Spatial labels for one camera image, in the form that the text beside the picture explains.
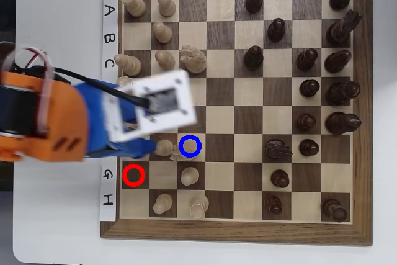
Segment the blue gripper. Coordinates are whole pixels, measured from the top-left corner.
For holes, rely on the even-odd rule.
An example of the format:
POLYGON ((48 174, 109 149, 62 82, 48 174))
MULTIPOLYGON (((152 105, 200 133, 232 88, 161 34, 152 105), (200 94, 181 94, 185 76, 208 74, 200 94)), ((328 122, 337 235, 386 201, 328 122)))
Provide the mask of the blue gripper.
POLYGON ((88 143, 86 158, 103 158, 108 156, 142 158, 156 149, 152 140, 136 138, 125 143, 112 143, 109 141, 105 129, 105 112, 102 106, 102 91, 88 83, 74 85, 83 97, 88 114, 88 143))

